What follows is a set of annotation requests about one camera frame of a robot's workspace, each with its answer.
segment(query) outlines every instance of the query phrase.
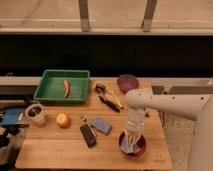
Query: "red bowl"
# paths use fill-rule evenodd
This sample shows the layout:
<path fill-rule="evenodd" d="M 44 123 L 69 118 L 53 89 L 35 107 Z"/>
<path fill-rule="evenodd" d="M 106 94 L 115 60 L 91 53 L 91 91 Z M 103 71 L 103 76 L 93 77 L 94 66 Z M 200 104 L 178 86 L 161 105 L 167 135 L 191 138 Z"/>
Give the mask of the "red bowl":
<path fill-rule="evenodd" d="M 125 138 L 124 132 L 122 132 L 121 135 L 120 135 L 120 137 L 119 137 L 119 147 L 120 147 L 120 150 L 121 150 L 121 142 L 122 142 L 123 138 Z M 138 140 L 137 144 L 140 147 L 140 151 L 138 151 L 136 154 L 135 153 L 128 153 L 127 154 L 127 153 L 125 153 L 125 152 L 123 152 L 121 150 L 122 153 L 125 154 L 128 157 L 139 157 L 139 156 L 141 156 L 145 152 L 145 149 L 146 149 L 146 140 L 145 140 L 145 138 L 144 138 L 143 135 L 141 135 L 141 137 Z"/>
<path fill-rule="evenodd" d="M 117 79 L 117 84 L 120 90 L 124 93 L 128 92 L 129 90 L 133 90 L 138 88 L 139 81 L 138 79 L 130 74 L 123 74 L 120 75 Z"/>

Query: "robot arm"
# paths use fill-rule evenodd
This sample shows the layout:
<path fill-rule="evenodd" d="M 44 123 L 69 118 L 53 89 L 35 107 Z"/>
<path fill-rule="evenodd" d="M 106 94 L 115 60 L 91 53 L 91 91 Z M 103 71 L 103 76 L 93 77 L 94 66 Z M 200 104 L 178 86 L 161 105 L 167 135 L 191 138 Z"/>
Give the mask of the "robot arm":
<path fill-rule="evenodd" d="M 129 91 L 125 99 L 128 105 L 124 124 L 127 143 L 137 142 L 143 129 L 145 108 L 173 113 L 196 121 L 188 171 L 213 170 L 213 136 L 210 135 L 213 130 L 212 95 L 152 95 L 135 89 Z"/>

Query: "blue sponge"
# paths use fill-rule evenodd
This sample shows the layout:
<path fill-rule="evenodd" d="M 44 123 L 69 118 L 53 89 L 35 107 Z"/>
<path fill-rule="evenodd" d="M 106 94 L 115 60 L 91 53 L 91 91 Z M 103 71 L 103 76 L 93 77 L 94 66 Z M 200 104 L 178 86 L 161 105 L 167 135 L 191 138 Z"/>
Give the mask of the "blue sponge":
<path fill-rule="evenodd" d="M 96 130 L 104 133 L 105 135 L 108 135 L 111 128 L 112 128 L 112 125 L 108 122 L 106 122 L 105 120 L 103 120 L 102 118 L 100 117 L 96 117 L 91 123 L 90 125 L 92 127 L 94 127 Z"/>

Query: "green tray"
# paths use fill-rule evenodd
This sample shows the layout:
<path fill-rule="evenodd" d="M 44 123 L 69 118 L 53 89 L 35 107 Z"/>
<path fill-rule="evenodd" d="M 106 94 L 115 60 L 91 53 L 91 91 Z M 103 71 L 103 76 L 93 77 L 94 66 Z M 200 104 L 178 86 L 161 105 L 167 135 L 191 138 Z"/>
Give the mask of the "green tray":
<path fill-rule="evenodd" d="M 45 70 L 34 99 L 46 103 L 83 103 L 87 99 L 90 72 L 86 70 Z M 64 97 L 64 80 L 70 93 Z"/>

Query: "white cup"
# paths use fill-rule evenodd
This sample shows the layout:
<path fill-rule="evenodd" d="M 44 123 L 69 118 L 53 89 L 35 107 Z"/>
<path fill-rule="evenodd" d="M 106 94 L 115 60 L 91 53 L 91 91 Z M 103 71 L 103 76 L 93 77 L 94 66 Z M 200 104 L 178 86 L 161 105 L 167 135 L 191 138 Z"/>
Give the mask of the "white cup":
<path fill-rule="evenodd" d="M 28 106 L 25 110 L 25 116 L 36 125 L 42 125 L 46 121 L 46 115 L 43 113 L 43 106 L 39 103 Z"/>

